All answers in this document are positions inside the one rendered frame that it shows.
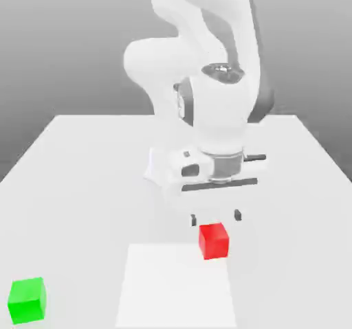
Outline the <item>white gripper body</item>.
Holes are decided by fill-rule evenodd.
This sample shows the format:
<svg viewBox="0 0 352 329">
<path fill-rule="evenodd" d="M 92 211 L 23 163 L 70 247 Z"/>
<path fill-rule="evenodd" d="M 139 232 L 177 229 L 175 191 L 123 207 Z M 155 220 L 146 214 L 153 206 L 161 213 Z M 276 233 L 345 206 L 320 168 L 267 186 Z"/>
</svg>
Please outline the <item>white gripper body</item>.
<svg viewBox="0 0 352 329">
<path fill-rule="evenodd" d="M 225 183 L 195 183 L 186 184 L 179 195 L 179 209 L 210 209 L 224 207 L 233 202 L 246 186 L 257 185 L 258 178 L 247 177 Z"/>
</svg>

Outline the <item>small red cube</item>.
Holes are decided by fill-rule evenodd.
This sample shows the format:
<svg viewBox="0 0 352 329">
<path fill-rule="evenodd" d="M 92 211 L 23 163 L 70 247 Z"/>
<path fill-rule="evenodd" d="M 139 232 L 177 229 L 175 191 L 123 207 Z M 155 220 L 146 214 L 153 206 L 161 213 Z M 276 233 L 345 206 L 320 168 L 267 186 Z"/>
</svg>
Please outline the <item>small red cube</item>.
<svg viewBox="0 0 352 329">
<path fill-rule="evenodd" d="M 226 258 L 230 239 L 222 223 L 199 226 L 199 247 L 204 260 Z"/>
</svg>

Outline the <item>small green cube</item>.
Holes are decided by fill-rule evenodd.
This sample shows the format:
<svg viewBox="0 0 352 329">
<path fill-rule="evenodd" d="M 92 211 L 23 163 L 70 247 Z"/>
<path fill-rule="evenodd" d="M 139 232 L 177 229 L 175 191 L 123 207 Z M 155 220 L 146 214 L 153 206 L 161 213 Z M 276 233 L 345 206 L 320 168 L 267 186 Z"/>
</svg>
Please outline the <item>small green cube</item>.
<svg viewBox="0 0 352 329">
<path fill-rule="evenodd" d="M 46 306 L 47 293 L 42 277 L 12 282 L 8 310 L 14 325 L 43 320 Z"/>
</svg>

